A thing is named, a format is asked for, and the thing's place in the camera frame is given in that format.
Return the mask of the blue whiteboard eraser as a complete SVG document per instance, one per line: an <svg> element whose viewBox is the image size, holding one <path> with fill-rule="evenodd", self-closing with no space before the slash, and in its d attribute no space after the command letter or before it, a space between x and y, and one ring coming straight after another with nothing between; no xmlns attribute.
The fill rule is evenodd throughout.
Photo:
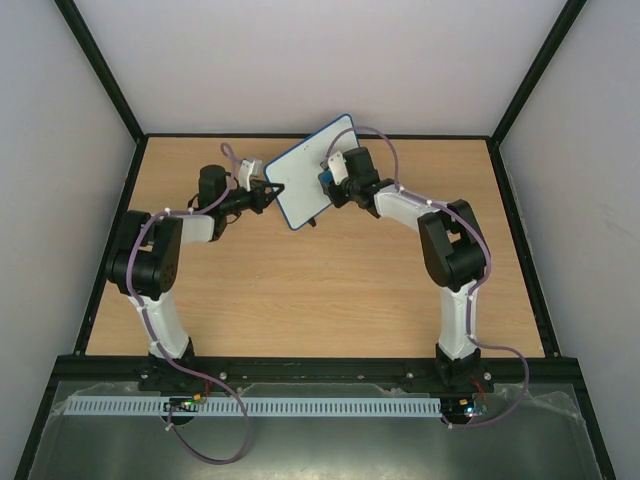
<svg viewBox="0 0 640 480"><path fill-rule="evenodd" d="M322 192L325 196L331 196L331 185L333 182L333 176L330 171L323 171L318 175L318 180L322 188Z"/></svg>

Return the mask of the blue framed whiteboard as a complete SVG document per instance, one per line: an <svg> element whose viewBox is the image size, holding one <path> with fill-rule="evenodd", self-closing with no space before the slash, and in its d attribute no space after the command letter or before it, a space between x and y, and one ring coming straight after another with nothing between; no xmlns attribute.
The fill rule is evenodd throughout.
<svg viewBox="0 0 640 480"><path fill-rule="evenodd" d="M284 191L278 195L277 202L291 230L299 230L331 206L319 181L319 175L323 172L321 163L333 140L342 131L353 126L352 116L345 113L264 167L268 182L285 186Z"/></svg>

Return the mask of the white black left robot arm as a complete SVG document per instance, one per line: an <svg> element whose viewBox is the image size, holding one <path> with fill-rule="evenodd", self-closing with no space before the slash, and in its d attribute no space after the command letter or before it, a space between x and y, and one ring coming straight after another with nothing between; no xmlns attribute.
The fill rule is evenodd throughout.
<svg viewBox="0 0 640 480"><path fill-rule="evenodd" d="M181 247L219 240L243 212L263 213L285 190L282 183L259 179L257 169L258 163L248 160L241 162L238 175L220 165L205 166L186 210L167 208L157 215L129 210L124 215L106 276L136 308L151 355L180 360L192 350L172 292Z"/></svg>

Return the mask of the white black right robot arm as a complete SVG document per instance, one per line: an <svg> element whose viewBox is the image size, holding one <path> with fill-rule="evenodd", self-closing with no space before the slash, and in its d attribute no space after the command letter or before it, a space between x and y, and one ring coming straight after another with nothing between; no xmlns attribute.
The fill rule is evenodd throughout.
<svg viewBox="0 0 640 480"><path fill-rule="evenodd" d="M491 271L490 253L470 204L426 199L381 179L365 147L328 155L321 167L319 182L332 205L352 202L418 233L426 271L441 289L436 379L447 391L460 390L471 379L467 363L479 357L477 291Z"/></svg>

